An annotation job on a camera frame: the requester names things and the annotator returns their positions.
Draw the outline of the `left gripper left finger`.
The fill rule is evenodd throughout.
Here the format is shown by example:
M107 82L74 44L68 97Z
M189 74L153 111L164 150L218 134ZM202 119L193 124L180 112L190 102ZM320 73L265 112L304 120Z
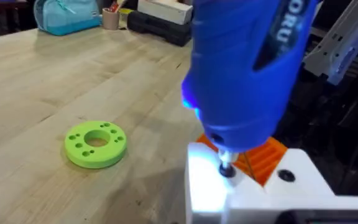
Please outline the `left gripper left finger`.
M234 168L234 177L219 172L221 161L207 145L187 147L185 205L187 223L245 223L264 207L264 190L248 175Z

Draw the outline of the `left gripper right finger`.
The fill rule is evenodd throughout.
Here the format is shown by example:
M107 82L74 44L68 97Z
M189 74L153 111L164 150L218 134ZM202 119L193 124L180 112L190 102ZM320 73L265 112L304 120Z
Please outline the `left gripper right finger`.
M296 197L334 195L324 177L301 149L289 149L274 138L243 154L243 168L268 194Z

